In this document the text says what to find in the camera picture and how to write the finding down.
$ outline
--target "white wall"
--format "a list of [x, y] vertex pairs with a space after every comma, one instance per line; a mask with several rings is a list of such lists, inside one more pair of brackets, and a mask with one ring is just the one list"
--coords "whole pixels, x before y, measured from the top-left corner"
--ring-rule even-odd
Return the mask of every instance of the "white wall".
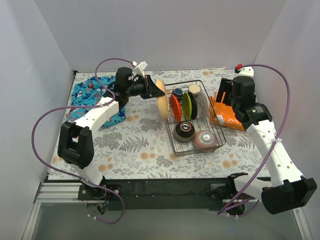
[[[320, 187], [320, 2], [289, 0], [266, 38], [255, 63], [272, 65], [287, 77], [291, 105], [282, 139], [294, 163]], [[286, 88], [270, 70], [255, 69], [258, 99], [266, 104], [276, 126], [282, 121]], [[320, 190], [303, 212], [313, 239], [320, 238]]]
[[[0, 239], [21, 239], [45, 168], [31, 148], [34, 122], [66, 104], [72, 71], [33, 0], [0, 1]], [[37, 131], [51, 159], [62, 112]]]
[[[150, 70], [252, 63], [286, 0], [35, 0], [73, 70], [105, 58]], [[101, 71], [123, 63], [111, 62]]]

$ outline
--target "blue cloth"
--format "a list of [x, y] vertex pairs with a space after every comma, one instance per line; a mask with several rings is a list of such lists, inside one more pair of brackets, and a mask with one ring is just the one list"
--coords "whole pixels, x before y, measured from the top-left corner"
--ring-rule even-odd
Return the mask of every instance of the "blue cloth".
[[[113, 83], [116, 78], [114, 76], [103, 76], [100, 78], [101, 82], [108, 86]], [[71, 106], [90, 106], [97, 105], [100, 99], [103, 97], [106, 90], [98, 83], [93, 76], [88, 80], [77, 83], [74, 85], [74, 89], [71, 95]], [[67, 121], [74, 122], [81, 118], [92, 108], [71, 108], [70, 112], [66, 114]], [[108, 128], [117, 123], [123, 122], [126, 119], [125, 108], [121, 109], [116, 115], [109, 118], [103, 126]]]

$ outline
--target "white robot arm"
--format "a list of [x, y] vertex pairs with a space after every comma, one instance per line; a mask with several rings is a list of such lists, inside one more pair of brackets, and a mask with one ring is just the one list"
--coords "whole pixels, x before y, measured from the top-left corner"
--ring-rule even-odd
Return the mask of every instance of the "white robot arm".
[[[306, 179], [289, 157], [282, 141], [275, 139], [276, 130], [267, 107], [256, 102], [254, 70], [241, 68], [233, 80], [221, 80], [216, 102], [232, 106], [236, 119], [242, 123], [264, 158], [271, 148], [266, 166], [271, 182], [254, 179], [244, 190], [264, 204], [271, 214], [303, 207], [317, 189], [313, 178]], [[228, 176], [229, 191], [239, 192], [252, 176], [247, 173], [234, 173]]]
[[110, 93], [106, 92], [97, 104], [101, 107], [93, 108], [76, 121], [66, 121], [61, 126], [58, 156], [71, 164], [79, 176], [96, 185], [99, 185], [104, 178], [92, 161], [93, 134], [128, 103], [129, 97], [141, 96], [143, 99], [150, 99], [165, 95], [154, 84], [150, 75], [144, 74], [147, 65], [143, 61], [134, 70], [128, 67], [119, 68], [113, 84], [115, 100], [109, 105], [103, 105], [112, 100]]

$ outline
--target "dish rack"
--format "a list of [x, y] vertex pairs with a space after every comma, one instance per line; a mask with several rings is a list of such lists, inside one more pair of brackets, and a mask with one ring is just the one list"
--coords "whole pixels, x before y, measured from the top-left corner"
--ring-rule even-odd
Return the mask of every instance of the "dish rack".
[[[192, 140], [189, 142], [179, 142], [175, 139], [175, 137], [173, 135], [173, 131], [174, 131], [174, 128], [176, 127], [178, 122], [173, 114], [173, 110], [172, 110], [171, 103], [170, 103], [170, 96], [171, 96], [172, 91], [176, 88], [181, 89], [183, 91], [183, 93], [187, 93], [190, 85], [199, 85], [200, 86], [201, 92], [203, 92], [205, 94], [205, 98], [206, 98], [207, 102], [209, 102], [209, 104], [210, 104], [209, 108], [211, 106], [214, 111], [213, 105], [210, 101], [210, 98], [209, 98], [209, 95], [208, 95], [207, 90], [205, 88], [205, 85], [201, 80], [190, 80], [190, 81], [183, 81], [183, 82], [179, 82], [179, 83], [170, 83], [170, 84], [165, 85], [166, 93], [169, 98], [170, 113], [169, 113], [168, 118], [163, 121], [164, 121], [166, 132], [168, 134], [173, 152], [177, 157], [202, 153], [203, 150], [205, 150], [206, 152], [213, 152], [214, 150], [216, 150], [216, 149], [222, 147], [224, 144], [226, 144], [226, 138], [225, 138], [225, 135], [223, 133], [223, 130], [222, 130], [220, 123], [219, 123], [219, 125], [212, 124], [210, 122], [209, 116], [207, 116], [205, 118], [201, 118], [201, 117], [198, 118], [198, 116], [197, 116], [196, 119], [189, 120], [188, 122], [192, 123], [192, 125], [194, 126], [195, 134], [197, 134], [200, 131], [204, 131], [204, 130], [212, 132], [217, 140], [216, 146], [211, 146], [211, 147], [206, 147], [206, 148], [195, 148]], [[181, 121], [185, 121], [185, 116], [183, 114], [182, 114]]]

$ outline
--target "orange packet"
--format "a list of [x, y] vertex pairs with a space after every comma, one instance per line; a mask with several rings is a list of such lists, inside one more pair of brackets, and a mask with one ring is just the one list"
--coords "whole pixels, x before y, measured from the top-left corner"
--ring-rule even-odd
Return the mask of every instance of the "orange packet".
[[244, 131], [245, 129], [242, 126], [241, 122], [239, 122], [236, 119], [236, 116], [235, 116], [235, 113], [234, 113], [232, 107], [227, 106], [227, 105], [223, 104], [222, 102], [216, 102], [217, 95], [218, 95], [218, 92], [215, 92], [214, 96], [210, 97], [210, 102], [212, 103], [212, 105], [214, 107], [214, 111], [215, 111], [215, 113], [214, 113], [213, 108], [210, 104], [210, 110], [209, 110], [210, 122], [212, 124], [218, 125], [218, 120], [217, 120], [217, 118], [218, 118], [221, 126]]

